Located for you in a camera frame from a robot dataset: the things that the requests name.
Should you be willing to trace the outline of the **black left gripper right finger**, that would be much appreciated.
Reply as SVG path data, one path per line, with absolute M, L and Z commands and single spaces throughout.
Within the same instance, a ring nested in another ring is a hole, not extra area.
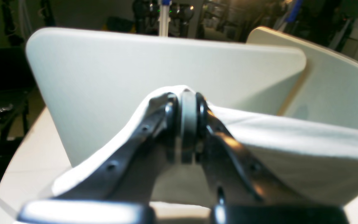
M 340 205 L 317 202 L 281 181 L 229 132 L 196 93 L 195 162 L 213 198 L 210 224 L 348 224 Z

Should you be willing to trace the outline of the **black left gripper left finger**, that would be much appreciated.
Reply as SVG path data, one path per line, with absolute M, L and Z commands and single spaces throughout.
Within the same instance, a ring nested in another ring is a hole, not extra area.
M 52 198 L 24 205 L 23 224 L 156 224 L 149 205 L 155 180 L 173 160 L 177 96 L 165 93 L 148 102 L 128 140 L 88 177 Z

